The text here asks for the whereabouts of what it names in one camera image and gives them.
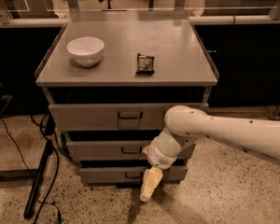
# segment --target floor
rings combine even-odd
[[[68,16],[66,0],[53,1],[58,14]],[[202,7],[203,1],[187,0],[186,6]],[[96,0],[78,2],[82,9],[106,8],[106,3]],[[158,3],[172,7],[174,0],[156,0]],[[147,7],[146,0],[118,0],[112,4]],[[280,106],[208,110],[212,115],[250,119],[271,119],[279,112]],[[42,117],[42,114],[34,115],[33,119],[40,123]],[[29,116],[5,117],[4,122],[28,167],[36,168],[46,144],[39,127]],[[54,137],[49,138],[57,148]],[[58,153],[57,179],[37,223],[280,223],[280,166],[209,139],[198,141],[188,163],[186,179],[179,185],[158,187],[147,203],[140,201],[140,189],[83,187],[77,167]],[[56,163],[57,156],[53,153],[38,197],[40,201],[49,189]],[[14,169],[26,167],[0,121],[0,170]],[[28,220],[23,217],[31,185],[31,181],[0,183],[0,224],[34,222],[35,216]],[[35,213],[40,205],[36,203]]]

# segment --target small package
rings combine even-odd
[[[152,75],[155,73],[153,70],[153,56],[137,55],[137,75]]]

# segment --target drawer cabinet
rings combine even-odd
[[[94,35],[105,43],[104,58],[90,68],[73,65],[67,44]],[[138,53],[153,54],[152,76],[136,74]],[[150,167],[142,149],[164,128],[165,112],[207,106],[217,77],[206,55],[184,11],[77,11],[36,83],[84,185],[142,181]],[[164,182],[184,179],[193,149],[178,156]]]

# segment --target cable cord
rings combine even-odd
[[[59,207],[56,205],[56,202],[53,201],[53,203],[48,203],[48,202],[39,201],[38,199],[37,199],[37,201],[40,202],[40,203],[44,203],[44,204],[49,204],[49,205],[55,206],[56,209],[57,209],[57,213],[58,213],[58,215],[57,215],[58,216],[58,221],[59,221],[58,223],[61,224],[63,222],[62,214],[60,212]]]
[[[35,215],[34,224],[36,224],[36,222],[37,222],[37,220],[38,220],[38,218],[39,218],[40,212],[41,212],[41,210],[42,210],[44,204],[46,203],[46,199],[48,198],[48,196],[49,196],[49,194],[50,194],[50,192],[51,192],[51,190],[52,190],[52,188],[53,188],[53,186],[54,186],[54,183],[55,183],[55,180],[56,180],[56,178],[57,178],[58,171],[59,171],[59,162],[60,162],[60,161],[59,161],[59,155],[58,155],[58,152],[57,152],[56,148],[55,148],[53,145],[52,145],[52,148],[53,148],[53,151],[55,152],[55,155],[56,155],[56,158],[57,158],[56,171],[55,171],[54,177],[53,177],[53,179],[52,179],[52,182],[51,182],[51,184],[50,184],[50,186],[49,186],[49,190],[47,191],[46,196],[45,196],[44,200],[41,202],[41,204],[40,204],[40,206],[39,206],[39,208],[38,208],[38,211],[37,211],[37,213],[36,213],[36,215]]]
[[[37,125],[37,126],[39,127],[40,133],[42,134],[42,136],[43,136],[46,140],[48,140],[48,138],[45,136],[45,134],[44,134],[44,132],[43,132],[43,129],[46,128],[46,126],[43,124],[44,121],[45,121],[46,115],[48,115],[48,114],[45,114],[45,115],[44,115],[44,117],[42,118],[42,120],[40,121],[40,123],[37,123],[37,122],[35,121],[35,119],[33,118],[33,115],[30,115],[30,119],[31,119],[31,121],[32,121],[33,124],[35,124],[35,125]],[[61,149],[61,147],[59,146],[58,137],[57,137],[57,134],[56,134],[55,131],[54,131],[54,137],[55,137],[55,140],[56,140],[57,148],[58,148],[58,150],[60,151],[60,153],[61,153],[66,159],[68,159],[71,163],[73,163],[74,165],[77,165],[77,163],[74,162],[74,161],[71,159],[71,157],[70,157],[68,154],[66,154],[66,153]]]
[[[18,146],[16,140],[15,140],[15,139],[11,136],[11,134],[9,133],[9,130],[8,130],[8,128],[7,128],[7,125],[6,125],[5,121],[4,121],[3,119],[1,119],[1,120],[2,120],[2,122],[3,122],[3,124],[4,124],[4,127],[5,127],[5,129],[6,129],[6,131],[7,131],[8,136],[11,138],[11,140],[12,140],[13,143],[15,144],[17,150],[19,151],[19,153],[20,153],[20,155],[21,155],[21,160],[22,160],[22,162],[23,162],[24,165],[26,166],[26,168],[27,168],[27,170],[29,171],[30,175],[33,175],[32,172],[31,172],[31,170],[29,169],[29,167],[28,167],[28,165],[27,165],[27,163],[26,163],[24,157],[23,157],[22,154],[21,154],[21,150],[20,150],[20,148],[19,148],[19,146]]]

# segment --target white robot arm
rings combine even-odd
[[[202,110],[177,105],[165,115],[165,128],[144,148],[151,169],[146,170],[140,199],[148,201],[162,178],[162,170],[195,139],[206,137],[231,147],[280,161],[280,121],[208,116]]]

